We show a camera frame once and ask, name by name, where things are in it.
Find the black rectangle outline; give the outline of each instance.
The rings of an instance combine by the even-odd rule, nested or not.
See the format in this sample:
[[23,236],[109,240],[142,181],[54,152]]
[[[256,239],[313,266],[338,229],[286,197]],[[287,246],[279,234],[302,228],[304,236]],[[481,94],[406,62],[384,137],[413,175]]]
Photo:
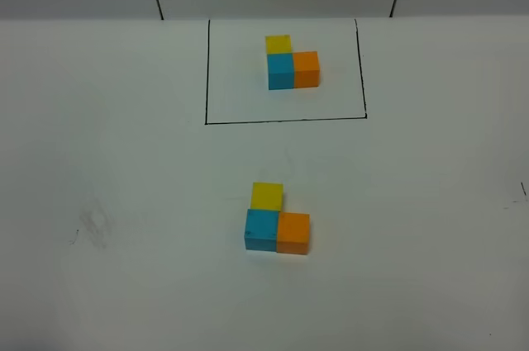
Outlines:
[[228,124],[265,124],[270,122],[302,122],[302,121],[337,121],[337,120],[367,120],[367,104],[365,102],[364,72],[362,71],[362,57],[360,54],[360,37],[358,35],[358,22],[355,18],[356,28],[356,48],[358,50],[358,65],[360,67],[360,82],[362,85],[362,98],[364,99],[364,113],[362,117],[336,117],[336,118],[300,118],[297,120],[261,120],[261,121],[227,121],[227,122],[207,122],[207,105],[209,100],[209,41],[212,20],[207,21],[207,70],[206,70],[206,120],[205,126],[225,126]]

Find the cube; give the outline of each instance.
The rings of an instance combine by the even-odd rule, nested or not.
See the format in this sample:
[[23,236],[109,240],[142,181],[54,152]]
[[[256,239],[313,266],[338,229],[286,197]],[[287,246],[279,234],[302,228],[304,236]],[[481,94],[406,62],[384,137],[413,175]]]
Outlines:
[[290,54],[292,53],[292,44],[289,35],[266,36],[266,54]]
[[310,215],[279,213],[277,252],[279,254],[308,254]]
[[281,211],[283,205],[283,184],[254,183],[251,193],[251,209]]
[[292,54],[267,55],[268,89],[294,88],[294,62]]
[[275,252],[279,212],[249,209],[246,214],[245,246],[248,250]]
[[316,51],[294,52],[294,88],[320,85],[320,62]]

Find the blue cube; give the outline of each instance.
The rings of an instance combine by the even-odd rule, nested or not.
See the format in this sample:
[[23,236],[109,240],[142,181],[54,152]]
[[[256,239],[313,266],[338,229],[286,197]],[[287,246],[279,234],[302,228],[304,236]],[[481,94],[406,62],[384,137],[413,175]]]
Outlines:
[[249,209],[246,215],[245,245],[250,250],[275,252],[278,238],[278,211]]
[[268,58],[268,89],[294,88],[294,59],[291,54],[271,54]]

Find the orange cube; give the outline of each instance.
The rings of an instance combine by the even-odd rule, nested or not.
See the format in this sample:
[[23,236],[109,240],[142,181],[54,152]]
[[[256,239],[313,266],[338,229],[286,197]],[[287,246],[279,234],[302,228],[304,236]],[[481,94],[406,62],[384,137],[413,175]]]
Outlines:
[[308,254],[310,215],[279,213],[277,252],[279,254]]
[[320,85],[320,62],[316,51],[294,52],[294,88]]

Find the gray mark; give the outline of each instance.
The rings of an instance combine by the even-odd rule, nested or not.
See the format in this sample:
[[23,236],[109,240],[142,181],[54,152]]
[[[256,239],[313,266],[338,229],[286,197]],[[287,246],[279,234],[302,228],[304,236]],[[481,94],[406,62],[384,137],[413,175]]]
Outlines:
[[77,241],[77,237],[79,237],[79,229],[77,229],[77,230],[75,231],[75,237],[74,237],[73,240],[71,240],[71,241],[69,242],[69,244],[70,244],[70,245],[75,244],[75,241]]
[[88,232],[93,246],[104,249],[107,247],[106,237],[110,235],[110,216],[103,210],[99,200],[87,204],[79,215],[81,223]]
[[526,188],[523,186],[523,182],[520,182],[520,184],[522,185],[522,190],[523,190],[523,195],[525,196],[526,198],[526,201],[527,201],[527,193],[526,193]]

